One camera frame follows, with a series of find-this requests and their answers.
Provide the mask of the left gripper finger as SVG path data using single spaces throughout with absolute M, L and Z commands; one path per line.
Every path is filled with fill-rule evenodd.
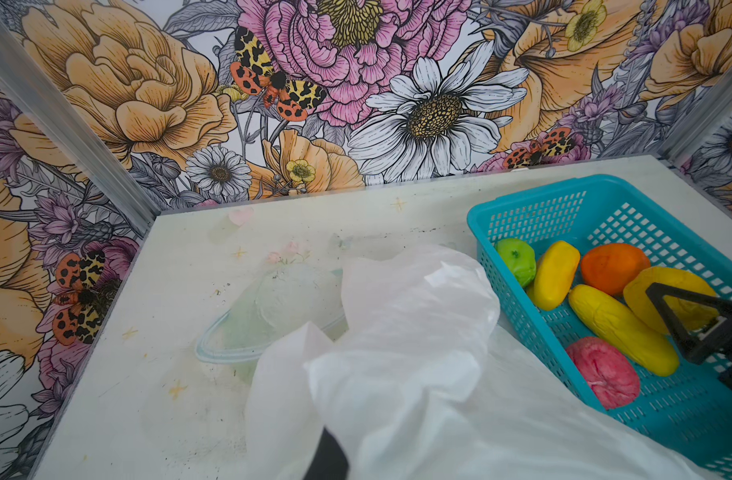
M 324 429 L 303 479 L 346 480 L 348 474 L 349 462 L 344 451 L 335 437 L 327 429 Z

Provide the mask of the green toy apple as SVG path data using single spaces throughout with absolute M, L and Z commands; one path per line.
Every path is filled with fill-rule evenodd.
M 537 261 L 535 252 L 528 243 L 516 238 L 504 238 L 496 243 L 495 249 L 522 288 L 533 282 Z

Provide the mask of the yellow orange toy mango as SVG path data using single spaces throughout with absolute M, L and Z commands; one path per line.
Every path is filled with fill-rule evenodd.
M 527 288 L 527 295 L 540 310 L 552 311 L 567 297 L 581 254 L 565 241 L 551 245 L 537 263 L 536 277 Z

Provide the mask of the orange toy fruit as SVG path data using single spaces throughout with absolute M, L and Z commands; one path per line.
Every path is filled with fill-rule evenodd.
M 645 253 L 632 245 L 611 243 L 590 250 L 580 262 L 585 284 L 610 296 L 620 296 L 624 287 L 649 268 Z

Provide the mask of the pink red toy fruit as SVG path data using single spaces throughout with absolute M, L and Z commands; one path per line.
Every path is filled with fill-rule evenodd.
M 633 403 L 640 394 L 640 379 L 628 359 L 597 337 L 569 345 L 567 355 L 606 410 Z

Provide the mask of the teal plastic basket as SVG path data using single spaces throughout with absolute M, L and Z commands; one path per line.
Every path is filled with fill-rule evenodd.
M 646 294 L 653 283 L 662 283 L 732 301 L 730 259 L 628 182 L 608 175 L 565 180 L 476 205 L 467 223 L 477 242 L 478 260 L 516 337 L 577 399 L 732 479 L 732 390 L 719 380 L 732 363 L 720 353 L 701 364 L 685 360 Z M 606 410 L 566 352 L 577 340 L 597 336 L 575 315 L 568 295 L 552 311 L 533 304 L 527 295 L 532 283 L 522 288 L 495 249 L 504 238 L 528 243 L 537 263 L 558 241 L 577 248 L 581 259 L 593 248 L 611 243 L 641 249 L 651 266 L 620 296 L 611 297 L 667 338 L 679 356 L 677 371 L 659 377 L 622 353 L 639 376 L 640 394 L 629 405 Z M 667 303 L 693 335 L 702 337 L 719 321 L 714 309 L 672 298 Z

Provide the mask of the white plastic bag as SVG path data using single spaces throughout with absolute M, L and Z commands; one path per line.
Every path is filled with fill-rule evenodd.
M 306 323 L 259 359 L 247 475 L 303 479 L 322 431 L 347 479 L 706 479 L 578 400 L 498 324 L 482 266 L 445 247 L 347 261 L 347 332 Z

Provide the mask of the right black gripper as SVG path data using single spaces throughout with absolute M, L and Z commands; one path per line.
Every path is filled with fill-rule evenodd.
M 646 294 L 685 360 L 701 364 L 708 356 L 721 353 L 732 363 L 732 301 L 662 283 L 653 283 L 647 288 Z M 713 308 L 718 312 L 719 321 L 702 337 L 693 335 L 668 305 L 667 300 L 670 298 Z M 719 380 L 732 390 L 732 365 L 719 375 Z

